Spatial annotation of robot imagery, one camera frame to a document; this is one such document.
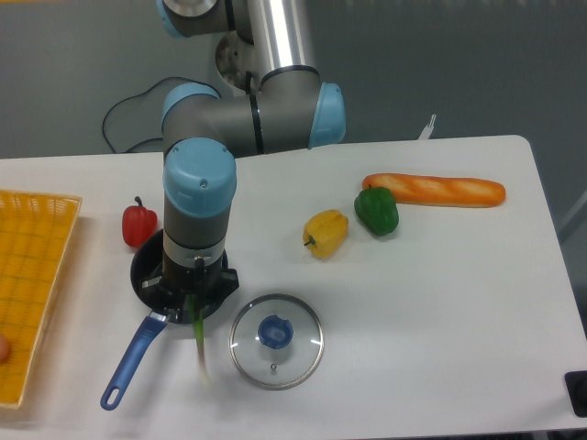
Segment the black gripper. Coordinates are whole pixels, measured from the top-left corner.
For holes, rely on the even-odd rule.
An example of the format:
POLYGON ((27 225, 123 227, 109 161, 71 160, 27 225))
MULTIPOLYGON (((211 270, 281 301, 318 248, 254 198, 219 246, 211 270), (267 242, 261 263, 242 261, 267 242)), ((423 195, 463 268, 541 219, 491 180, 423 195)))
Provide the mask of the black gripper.
POLYGON ((195 294, 205 306, 219 306, 238 287, 238 273, 227 267, 226 252, 210 265, 192 260, 190 267, 163 252, 161 276, 141 282, 139 298, 146 305, 184 306, 185 297, 195 294))

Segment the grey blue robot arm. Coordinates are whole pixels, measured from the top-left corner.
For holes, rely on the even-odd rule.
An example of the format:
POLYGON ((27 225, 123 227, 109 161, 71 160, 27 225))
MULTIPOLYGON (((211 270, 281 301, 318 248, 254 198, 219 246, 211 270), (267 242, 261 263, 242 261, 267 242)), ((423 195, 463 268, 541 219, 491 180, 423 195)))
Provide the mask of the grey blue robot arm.
POLYGON ((243 94, 221 97, 189 82, 166 96, 163 229, 136 257, 134 289, 158 312, 187 299, 219 304, 238 287, 224 241, 238 158, 338 143, 346 132, 342 92, 323 82, 302 1, 160 1, 168 32, 237 37, 243 94))

